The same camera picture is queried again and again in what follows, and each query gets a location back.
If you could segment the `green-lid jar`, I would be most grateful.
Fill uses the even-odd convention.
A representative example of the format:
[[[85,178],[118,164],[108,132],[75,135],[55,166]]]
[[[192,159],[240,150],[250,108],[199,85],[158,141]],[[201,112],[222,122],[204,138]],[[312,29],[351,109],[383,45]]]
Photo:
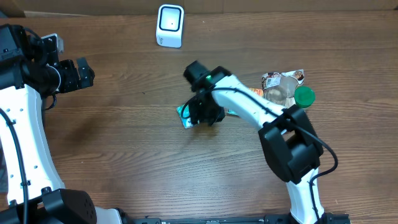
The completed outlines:
[[[295,104],[300,108],[310,107],[316,100],[315,92],[307,86],[300,86],[294,92]]]

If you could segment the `orange Kleenex tissue pack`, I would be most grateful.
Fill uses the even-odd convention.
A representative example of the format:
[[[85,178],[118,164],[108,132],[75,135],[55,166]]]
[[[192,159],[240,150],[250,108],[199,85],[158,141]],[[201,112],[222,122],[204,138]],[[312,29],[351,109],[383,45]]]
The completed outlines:
[[[251,91],[253,91],[255,94],[259,95],[260,97],[264,96],[264,92],[260,88],[249,88]]]

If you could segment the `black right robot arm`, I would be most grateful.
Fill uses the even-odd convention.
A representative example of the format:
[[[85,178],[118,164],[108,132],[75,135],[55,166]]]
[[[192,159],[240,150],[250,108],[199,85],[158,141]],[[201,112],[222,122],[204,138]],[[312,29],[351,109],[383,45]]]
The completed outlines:
[[[208,70],[194,61],[183,75],[195,93],[184,105],[190,122],[212,125],[224,119],[225,109],[236,112],[256,129],[269,168],[287,184],[291,220],[323,223],[315,180],[323,147],[304,110],[262,98],[221,66]]]

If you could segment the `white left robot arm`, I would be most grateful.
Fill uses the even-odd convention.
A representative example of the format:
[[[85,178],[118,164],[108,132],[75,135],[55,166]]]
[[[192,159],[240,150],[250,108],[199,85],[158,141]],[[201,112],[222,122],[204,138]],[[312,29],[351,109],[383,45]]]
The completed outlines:
[[[47,98],[93,85],[85,58],[60,60],[63,40],[20,26],[1,26],[1,148],[8,208],[2,223],[127,223],[119,208],[97,207],[82,190],[67,189],[44,131]]]

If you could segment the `blue-green tissue pack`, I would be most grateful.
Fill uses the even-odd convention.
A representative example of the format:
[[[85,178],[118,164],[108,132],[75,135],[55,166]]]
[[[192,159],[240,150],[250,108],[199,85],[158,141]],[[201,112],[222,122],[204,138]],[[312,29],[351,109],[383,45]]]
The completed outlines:
[[[182,109],[183,109],[183,105],[177,107],[177,113],[180,116],[180,119],[182,121],[183,127],[185,129],[194,127],[195,124],[193,124],[191,122],[191,118],[190,118],[189,106],[185,107],[183,114],[182,114]]]

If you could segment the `teal wet wipes pack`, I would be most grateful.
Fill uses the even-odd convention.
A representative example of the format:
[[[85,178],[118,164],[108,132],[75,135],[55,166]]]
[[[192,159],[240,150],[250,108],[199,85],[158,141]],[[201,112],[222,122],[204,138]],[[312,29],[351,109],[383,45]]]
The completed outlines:
[[[231,115],[231,116],[238,116],[237,112],[235,112],[233,110],[227,110],[227,114]]]

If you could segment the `brown clear snack pouch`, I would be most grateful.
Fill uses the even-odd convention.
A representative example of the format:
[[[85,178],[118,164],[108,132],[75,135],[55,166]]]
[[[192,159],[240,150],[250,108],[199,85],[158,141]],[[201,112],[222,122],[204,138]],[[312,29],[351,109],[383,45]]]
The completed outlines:
[[[295,104],[295,90],[304,82],[304,70],[268,72],[262,76],[263,97],[277,105],[289,108]]]

